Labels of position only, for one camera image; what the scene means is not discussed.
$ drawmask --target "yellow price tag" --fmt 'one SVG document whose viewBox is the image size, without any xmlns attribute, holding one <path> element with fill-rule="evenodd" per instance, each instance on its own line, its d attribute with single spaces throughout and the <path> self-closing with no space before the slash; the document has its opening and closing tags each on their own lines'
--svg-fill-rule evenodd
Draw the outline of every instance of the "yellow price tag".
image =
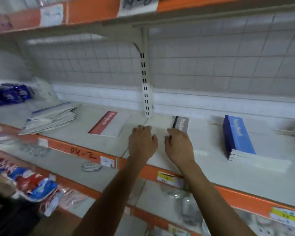
<svg viewBox="0 0 295 236">
<path fill-rule="evenodd" d="M 275 214 L 275 215 L 277 215 L 279 217 L 282 217 L 282 218 L 285 218 L 285 219 L 288 219 L 290 221 L 295 222 L 295 216 L 294 215 L 286 214 L 286 213 L 283 213 L 282 211 L 276 210 L 276 209 L 272 209 L 271 213 Z"/>
<path fill-rule="evenodd" d="M 164 174 L 164 173 L 161 173 L 161 172 L 158 172 L 157 176 L 164 179 L 164 180 L 174 182 L 174 177 L 173 176 L 170 176 L 170 175 L 167 175 L 167 174 Z"/>
</svg>

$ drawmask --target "person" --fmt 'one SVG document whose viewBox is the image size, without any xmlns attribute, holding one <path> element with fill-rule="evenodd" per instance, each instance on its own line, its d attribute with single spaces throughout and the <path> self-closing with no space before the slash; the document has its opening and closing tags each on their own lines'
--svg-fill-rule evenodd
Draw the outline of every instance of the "person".
<svg viewBox="0 0 295 236">
<path fill-rule="evenodd" d="M 129 137 L 129 157 L 126 165 L 95 201 L 73 235 L 113 236 L 118 227 L 134 183 L 157 150 L 152 127 L 139 125 Z M 184 176 L 212 236 L 256 236 L 248 225 L 227 204 L 195 162 L 193 146 L 186 133 L 168 129 L 165 152 Z"/>
</svg>

